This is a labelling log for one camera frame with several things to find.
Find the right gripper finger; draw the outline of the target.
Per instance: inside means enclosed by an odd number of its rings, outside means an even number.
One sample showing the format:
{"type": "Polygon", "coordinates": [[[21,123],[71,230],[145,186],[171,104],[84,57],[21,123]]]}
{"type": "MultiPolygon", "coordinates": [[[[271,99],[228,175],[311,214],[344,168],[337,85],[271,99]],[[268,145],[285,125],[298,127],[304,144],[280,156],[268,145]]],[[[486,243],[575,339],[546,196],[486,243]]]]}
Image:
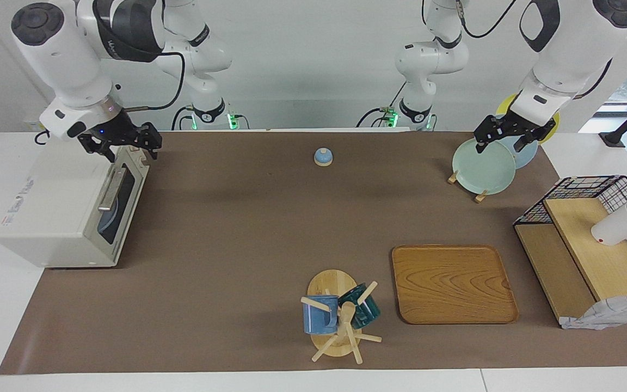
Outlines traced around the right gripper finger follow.
{"type": "Polygon", "coordinates": [[[145,122],[141,126],[135,126],[133,131],[134,134],[130,145],[143,149],[149,158],[156,161],[158,151],[162,148],[163,139],[154,124],[145,122]]]}
{"type": "Polygon", "coordinates": [[[115,163],[115,154],[107,140],[95,141],[94,136],[78,136],[77,140],[88,154],[104,156],[110,163],[115,163]]]}

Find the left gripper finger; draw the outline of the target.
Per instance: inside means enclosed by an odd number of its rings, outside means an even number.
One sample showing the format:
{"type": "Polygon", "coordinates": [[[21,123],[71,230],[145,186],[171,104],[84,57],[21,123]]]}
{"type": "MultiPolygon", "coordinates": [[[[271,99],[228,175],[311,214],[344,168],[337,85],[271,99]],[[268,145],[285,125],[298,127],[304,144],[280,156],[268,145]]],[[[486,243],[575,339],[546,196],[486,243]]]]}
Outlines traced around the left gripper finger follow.
{"type": "Polygon", "coordinates": [[[547,122],[547,124],[545,124],[545,126],[536,127],[535,129],[532,129],[532,130],[520,131],[520,133],[518,133],[518,136],[522,136],[522,137],[520,138],[519,142],[515,143],[514,145],[516,151],[520,151],[523,148],[523,146],[525,146],[525,144],[529,144],[532,141],[543,140],[543,138],[546,136],[548,131],[550,131],[550,129],[553,126],[554,126],[554,121],[550,120],[547,122]]]}
{"type": "Polygon", "coordinates": [[[505,137],[502,129],[503,122],[480,122],[474,131],[474,139],[477,142],[476,150],[482,154],[488,144],[505,137]]]}

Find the glass oven door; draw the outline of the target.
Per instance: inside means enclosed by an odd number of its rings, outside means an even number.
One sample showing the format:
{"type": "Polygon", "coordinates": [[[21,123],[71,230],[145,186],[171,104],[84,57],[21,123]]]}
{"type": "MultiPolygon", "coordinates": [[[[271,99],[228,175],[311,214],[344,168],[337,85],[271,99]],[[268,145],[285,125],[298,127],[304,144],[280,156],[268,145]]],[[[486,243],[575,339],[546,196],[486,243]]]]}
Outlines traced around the glass oven door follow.
{"type": "Polygon", "coordinates": [[[84,228],[89,249],[83,268],[117,265],[148,173],[144,154],[135,147],[119,147],[114,163],[102,159],[103,183],[84,228]]]}

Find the beige toaster oven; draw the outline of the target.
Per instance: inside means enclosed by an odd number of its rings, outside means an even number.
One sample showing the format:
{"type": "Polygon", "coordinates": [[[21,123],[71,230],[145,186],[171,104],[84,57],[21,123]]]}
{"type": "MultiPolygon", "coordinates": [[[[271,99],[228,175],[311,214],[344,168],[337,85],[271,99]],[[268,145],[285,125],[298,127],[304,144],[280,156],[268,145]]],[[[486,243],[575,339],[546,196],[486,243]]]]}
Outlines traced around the beige toaster oven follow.
{"type": "Polygon", "coordinates": [[[50,139],[0,221],[0,244],[41,268],[82,268],[102,159],[75,142],[50,139]]]}

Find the yellow plate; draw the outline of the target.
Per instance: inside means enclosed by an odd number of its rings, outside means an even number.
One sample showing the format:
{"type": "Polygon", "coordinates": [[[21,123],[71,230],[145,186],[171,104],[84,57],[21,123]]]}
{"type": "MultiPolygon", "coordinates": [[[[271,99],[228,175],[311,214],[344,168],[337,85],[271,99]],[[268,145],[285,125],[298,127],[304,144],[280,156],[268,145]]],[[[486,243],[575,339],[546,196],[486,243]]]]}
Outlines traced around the yellow plate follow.
{"type": "MultiPolygon", "coordinates": [[[[508,109],[510,109],[510,106],[512,106],[513,101],[516,99],[517,94],[512,94],[508,97],[506,97],[505,99],[502,100],[502,102],[498,105],[496,111],[495,111],[495,116],[496,117],[501,117],[505,114],[507,114],[508,109]]],[[[545,142],[548,141],[548,139],[550,139],[553,134],[558,130],[559,126],[560,126],[560,122],[561,122],[561,115],[559,111],[556,111],[554,116],[552,117],[553,121],[554,121],[554,126],[550,129],[550,131],[548,131],[548,133],[546,134],[546,136],[543,138],[543,140],[539,140],[538,144],[542,145],[545,142]]]]}

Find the light blue racked plate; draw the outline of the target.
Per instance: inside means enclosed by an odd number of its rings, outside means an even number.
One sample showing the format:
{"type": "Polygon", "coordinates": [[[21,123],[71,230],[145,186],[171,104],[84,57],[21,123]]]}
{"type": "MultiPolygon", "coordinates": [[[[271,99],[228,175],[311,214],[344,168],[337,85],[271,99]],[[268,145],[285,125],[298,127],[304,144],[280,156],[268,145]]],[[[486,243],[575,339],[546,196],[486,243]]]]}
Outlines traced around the light blue racked plate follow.
{"type": "Polygon", "coordinates": [[[501,143],[505,146],[508,151],[512,154],[515,160],[515,168],[521,169],[524,166],[527,166],[533,158],[536,156],[538,151],[538,141],[532,141],[529,144],[525,144],[520,151],[516,151],[514,145],[519,142],[522,136],[509,136],[498,140],[498,143],[501,143]]]}

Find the pale green plate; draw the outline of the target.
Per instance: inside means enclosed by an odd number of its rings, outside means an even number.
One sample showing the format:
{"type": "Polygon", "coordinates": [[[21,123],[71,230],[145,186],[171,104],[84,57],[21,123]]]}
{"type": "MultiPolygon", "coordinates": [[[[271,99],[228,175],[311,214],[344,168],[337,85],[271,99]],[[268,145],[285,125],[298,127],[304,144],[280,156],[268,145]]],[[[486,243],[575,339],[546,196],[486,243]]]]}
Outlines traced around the pale green plate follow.
{"type": "Polygon", "coordinates": [[[515,178],[516,164],[511,152],[502,144],[488,144],[478,153],[477,142],[469,139],[454,152],[451,178],[470,193],[501,193],[515,178]]]}

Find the wooden plate rack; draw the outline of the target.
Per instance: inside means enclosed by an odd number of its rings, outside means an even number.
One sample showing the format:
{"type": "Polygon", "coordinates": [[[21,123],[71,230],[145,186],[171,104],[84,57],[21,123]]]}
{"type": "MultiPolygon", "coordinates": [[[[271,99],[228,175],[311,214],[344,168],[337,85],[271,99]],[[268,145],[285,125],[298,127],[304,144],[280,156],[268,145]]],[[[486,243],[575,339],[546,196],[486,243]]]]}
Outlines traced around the wooden plate rack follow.
{"type": "Polygon", "coordinates": [[[455,170],[446,179],[446,183],[450,185],[460,185],[466,191],[474,195],[473,201],[477,204],[483,203],[488,195],[488,189],[482,189],[480,186],[475,185],[470,179],[461,174],[459,170],[455,170]]]}

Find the white cup red dot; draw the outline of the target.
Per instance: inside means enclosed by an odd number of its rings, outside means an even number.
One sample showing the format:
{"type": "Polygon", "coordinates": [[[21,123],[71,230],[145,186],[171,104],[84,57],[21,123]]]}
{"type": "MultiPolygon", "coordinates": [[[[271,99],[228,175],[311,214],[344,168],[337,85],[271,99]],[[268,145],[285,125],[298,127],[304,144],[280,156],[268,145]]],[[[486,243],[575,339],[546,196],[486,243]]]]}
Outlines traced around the white cup red dot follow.
{"type": "Polygon", "coordinates": [[[627,239],[627,203],[591,228],[593,238],[607,246],[614,246],[627,239]]]}

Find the brown table mat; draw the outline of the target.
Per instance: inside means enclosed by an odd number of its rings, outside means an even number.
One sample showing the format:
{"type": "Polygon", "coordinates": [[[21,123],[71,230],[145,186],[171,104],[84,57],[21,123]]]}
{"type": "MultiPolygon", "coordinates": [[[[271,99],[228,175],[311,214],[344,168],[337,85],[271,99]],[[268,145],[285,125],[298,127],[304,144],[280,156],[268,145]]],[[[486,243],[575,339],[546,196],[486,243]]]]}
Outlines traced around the brown table mat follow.
{"type": "Polygon", "coordinates": [[[312,362],[299,299],[342,270],[378,282],[381,316],[363,369],[627,366],[627,325],[560,328],[513,230],[558,181],[540,150],[481,204],[448,185],[462,132],[169,132],[150,165],[119,263],[47,269],[1,375],[286,371],[312,362]],[[328,148],[330,166],[314,163],[328,148]],[[493,246],[519,310],[502,325],[410,325],[398,315],[391,251],[493,246]]]}

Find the rectangular wooden tray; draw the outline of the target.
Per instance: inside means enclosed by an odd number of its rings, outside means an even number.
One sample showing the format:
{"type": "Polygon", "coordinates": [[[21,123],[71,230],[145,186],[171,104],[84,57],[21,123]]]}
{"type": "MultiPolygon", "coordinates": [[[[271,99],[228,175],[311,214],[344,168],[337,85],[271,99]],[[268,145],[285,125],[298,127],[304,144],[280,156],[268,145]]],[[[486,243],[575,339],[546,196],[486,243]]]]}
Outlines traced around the rectangular wooden tray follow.
{"type": "Polygon", "coordinates": [[[500,253],[485,244],[396,246],[398,314],[410,325],[507,324],[519,310],[500,253]]]}

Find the grey marbled cloth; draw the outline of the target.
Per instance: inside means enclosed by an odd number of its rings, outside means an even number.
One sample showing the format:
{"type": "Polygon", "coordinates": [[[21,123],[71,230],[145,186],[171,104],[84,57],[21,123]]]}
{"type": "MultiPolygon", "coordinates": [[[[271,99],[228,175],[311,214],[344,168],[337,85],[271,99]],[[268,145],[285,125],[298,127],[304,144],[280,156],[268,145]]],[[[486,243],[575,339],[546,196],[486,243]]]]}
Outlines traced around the grey marbled cloth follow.
{"type": "Polygon", "coordinates": [[[559,317],[564,329],[602,330],[627,324],[627,295],[596,302],[580,317],[559,317]]]}

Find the wooden mug tree stand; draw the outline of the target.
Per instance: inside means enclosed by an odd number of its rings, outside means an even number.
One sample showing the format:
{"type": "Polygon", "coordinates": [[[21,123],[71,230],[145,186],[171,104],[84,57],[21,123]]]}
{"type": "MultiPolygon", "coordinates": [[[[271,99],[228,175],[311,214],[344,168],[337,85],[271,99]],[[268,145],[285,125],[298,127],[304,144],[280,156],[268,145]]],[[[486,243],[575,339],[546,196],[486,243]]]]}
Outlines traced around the wooden mug tree stand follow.
{"type": "MultiPolygon", "coordinates": [[[[338,298],[352,288],[359,285],[348,273],[338,269],[328,269],[321,271],[314,276],[307,293],[304,296],[313,295],[336,295],[338,298]]],[[[358,303],[363,301],[377,288],[378,283],[372,282],[367,285],[367,290],[359,298],[358,303]]],[[[301,304],[306,303],[306,298],[301,298],[301,304]]],[[[381,342],[382,338],[375,335],[368,335],[363,332],[363,328],[355,329],[351,325],[351,320],[355,315],[355,305],[352,302],[345,302],[341,307],[338,305],[338,328],[337,331],[329,335],[309,335],[311,342],[316,347],[316,353],[311,358],[312,362],[317,362],[323,356],[344,357],[353,355],[358,365],[363,363],[363,358],[359,350],[362,341],[381,342]]]]}

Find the dark green mug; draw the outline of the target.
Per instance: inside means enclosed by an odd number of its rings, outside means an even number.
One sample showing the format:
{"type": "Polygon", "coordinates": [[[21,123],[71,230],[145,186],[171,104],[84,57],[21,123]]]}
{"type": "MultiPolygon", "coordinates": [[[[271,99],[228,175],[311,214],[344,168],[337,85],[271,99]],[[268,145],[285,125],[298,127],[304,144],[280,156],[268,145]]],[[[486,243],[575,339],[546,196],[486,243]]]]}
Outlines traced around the dark green mug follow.
{"type": "Polygon", "coordinates": [[[369,295],[362,304],[358,303],[359,298],[367,290],[366,283],[361,283],[356,287],[348,290],[338,299],[338,305],[341,307],[345,302],[352,302],[355,305],[355,315],[351,320],[351,325],[355,329],[367,327],[381,315],[380,308],[376,305],[376,301],[369,295]]]}

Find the blue mug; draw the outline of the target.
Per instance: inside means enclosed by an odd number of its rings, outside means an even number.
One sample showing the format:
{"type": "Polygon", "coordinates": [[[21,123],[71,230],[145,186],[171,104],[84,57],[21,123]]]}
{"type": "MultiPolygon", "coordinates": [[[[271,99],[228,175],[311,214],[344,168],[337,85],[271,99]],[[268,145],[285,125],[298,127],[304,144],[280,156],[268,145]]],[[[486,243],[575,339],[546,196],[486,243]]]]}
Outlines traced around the blue mug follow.
{"type": "Polygon", "coordinates": [[[329,335],[338,328],[338,296],[303,296],[303,328],[309,335],[329,335]]]}

